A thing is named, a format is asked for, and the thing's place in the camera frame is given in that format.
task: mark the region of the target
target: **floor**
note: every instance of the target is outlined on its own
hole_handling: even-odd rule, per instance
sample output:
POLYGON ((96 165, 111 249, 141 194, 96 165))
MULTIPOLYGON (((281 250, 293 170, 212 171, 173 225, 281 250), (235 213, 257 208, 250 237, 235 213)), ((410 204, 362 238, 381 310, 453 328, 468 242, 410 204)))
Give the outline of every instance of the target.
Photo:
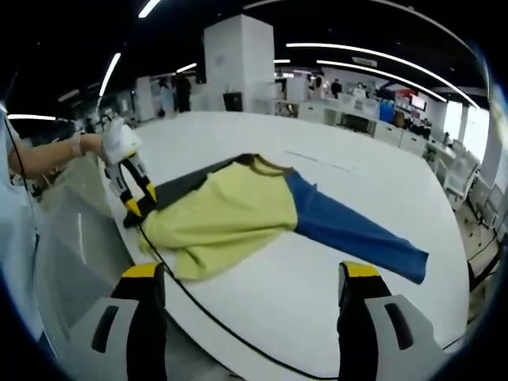
MULTIPOLYGON (((100 214, 110 217, 100 172, 94 158, 87 157, 70 162, 68 170, 58 179, 55 186, 44 192, 41 200, 44 209, 48 210, 58 202, 59 193, 64 187, 70 187, 100 214)), ((463 238, 466 257, 473 272, 478 275, 497 252, 498 242, 492 240, 491 230, 477 223, 467 203, 456 212, 456 220, 463 238)), ((121 249, 116 250, 114 256, 95 255, 94 250, 90 250, 86 262, 100 276, 113 284, 116 284, 121 273, 132 265, 127 251, 121 249)), ((475 318, 484 309, 491 278, 489 277, 471 294, 470 328, 474 327, 475 318)), ((202 351, 171 319, 167 330, 166 368, 168 379, 194 381, 238 379, 202 351)))

